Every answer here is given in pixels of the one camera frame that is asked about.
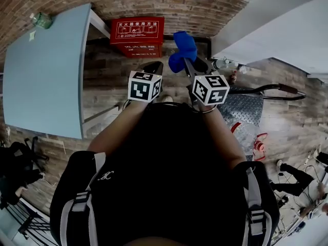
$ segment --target backpack strap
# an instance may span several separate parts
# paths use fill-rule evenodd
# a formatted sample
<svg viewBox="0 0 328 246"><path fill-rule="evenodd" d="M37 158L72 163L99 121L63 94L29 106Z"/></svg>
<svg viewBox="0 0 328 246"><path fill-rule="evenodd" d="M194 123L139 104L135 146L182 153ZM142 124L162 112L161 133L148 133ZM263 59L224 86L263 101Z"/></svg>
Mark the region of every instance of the backpack strap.
<svg viewBox="0 0 328 246"><path fill-rule="evenodd" d="M246 170L248 177L248 190L245 190L245 198L248 204L248 212L245 220L243 246L267 245L271 235L271 216L261 206L261 192L252 168Z"/></svg>
<svg viewBox="0 0 328 246"><path fill-rule="evenodd" d="M97 177L99 171L105 164L106 155L105 153L97 153L94 155L94 159L96 163L96 173L90 180L86 190L84 192L77 193L75 199L69 200L65 204L63 211L61 212L62 215L60 218L60 242L62 246L67 246L67 224L69 213L71 211L84 213L86 211L86 207L90 209L88 223L90 246L98 246L96 222L92 207L92 194L90 185L92 184L94 179Z"/></svg>

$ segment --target handle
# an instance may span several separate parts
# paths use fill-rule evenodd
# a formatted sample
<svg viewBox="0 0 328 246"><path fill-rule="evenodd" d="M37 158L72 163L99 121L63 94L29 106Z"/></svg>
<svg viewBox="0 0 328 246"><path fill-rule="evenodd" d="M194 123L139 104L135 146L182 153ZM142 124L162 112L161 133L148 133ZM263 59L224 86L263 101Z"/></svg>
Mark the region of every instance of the handle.
<svg viewBox="0 0 328 246"><path fill-rule="evenodd" d="M295 97L278 97L278 96L264 96L262 91L269 90L269 89L278 89L280 91L288 92L295 94ZM283 84L270 84L265 85L255 89L248 89L248 90L231 90L228 94L249 94L253 97L259 97L263 99L275 99L275 100L300 100L306 98L306 94L303 92L298 91L298 89L283 85Z"/></svg>
<svg viewBox="0 0 328 246"><path fill-rule="evenodd" d="M292 93L292 94L298 94L298 89L297 88L293 88L284 84L278 84L280 85L279 90L280 91L284 91L284 92L288 92L288 93Z"/></svg>

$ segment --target buckle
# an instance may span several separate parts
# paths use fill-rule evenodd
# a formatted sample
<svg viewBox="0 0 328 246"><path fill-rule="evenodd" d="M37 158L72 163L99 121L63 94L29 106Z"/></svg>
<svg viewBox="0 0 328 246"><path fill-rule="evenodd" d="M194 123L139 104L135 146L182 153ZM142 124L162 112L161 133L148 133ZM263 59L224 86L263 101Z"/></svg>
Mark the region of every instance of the buckle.
<svg viewBox="0 0 328 246"><path fill-rule="evenodd" d="M87 202L89 200L91 191L84 191L81 193L77 193L76 197L73 201L73 212L84 212L87 207Z"/></svg>
<svg viewBox="0 0 328 246"><path fill-rule="evenodd" d="M253 205L249 209L249 218L252 236L263 234L264 209L259 205Z"/></svg>

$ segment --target logo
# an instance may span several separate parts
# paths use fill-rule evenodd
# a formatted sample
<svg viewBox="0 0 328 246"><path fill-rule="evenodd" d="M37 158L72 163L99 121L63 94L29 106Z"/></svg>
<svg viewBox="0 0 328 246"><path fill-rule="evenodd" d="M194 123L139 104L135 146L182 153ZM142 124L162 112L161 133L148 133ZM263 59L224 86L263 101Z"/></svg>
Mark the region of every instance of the logo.
<svg viewBox="0 0 328 246"><path fill-rule="evenodd" d="M152 74L147 74L143 72L136 72L133 76L133 78L138 78L138 79L143 79L143 80L148 80L151 81L153 78Z"/></svg>
<svg viewBox="0 0 328 246"><path fill-rule="evenodd" d="M194 95L198 96L201 101L205 102L207 91L207 88L203 86L198 80L196 80L196 85L193 92Z"/></svg>
<svg viewBox="0 0 328 246"><path fill-rule="evenodd" d="M220 76L206 76L205 78L212 88L227 87Z"/></svg>
<svg viewBox="0 0 328 246"><path fill-rule="evenodd" d="M161 79L154 84L152 98L158 94L160 82L161 82Z"/></svg>
<svg viewBox="0 0 328 246"><path fill-rule="evenodd" d="M226 95L226 90L212 90L208 103L220 103L223 101L224 96Z"/></svg>
<svg viewBox="0 0 328 246"><path fill-rule="evenodd" d="M109 177L110 174L114 173L114 171L109 171L107 173L105 173L101 178L99 178L98 180L104 180L104 179L110 179L111 177Z"/></svg>
<svg viewBox="0 0 328 246"><path fill-rule="evenodd" d="M150 84L138 81L131 82L131 97L148 100Z"/></svg>

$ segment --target light blue table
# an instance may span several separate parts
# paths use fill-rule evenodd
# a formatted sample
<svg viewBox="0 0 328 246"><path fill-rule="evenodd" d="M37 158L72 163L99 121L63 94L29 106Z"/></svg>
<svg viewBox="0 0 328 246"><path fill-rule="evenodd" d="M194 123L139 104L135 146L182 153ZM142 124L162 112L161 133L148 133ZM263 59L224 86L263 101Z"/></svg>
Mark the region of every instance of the light blue table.
<svg viewBox="0 0 328 246"><path fill-rule="evenodd" d="M83 132L118 107L83 117L83 66L89 24L110 38L105 23L86 4L59 14L50 29L35 27L7 49L3 104L5 123L58 136ZM30 33L35 32L33 40Z"/></svg>

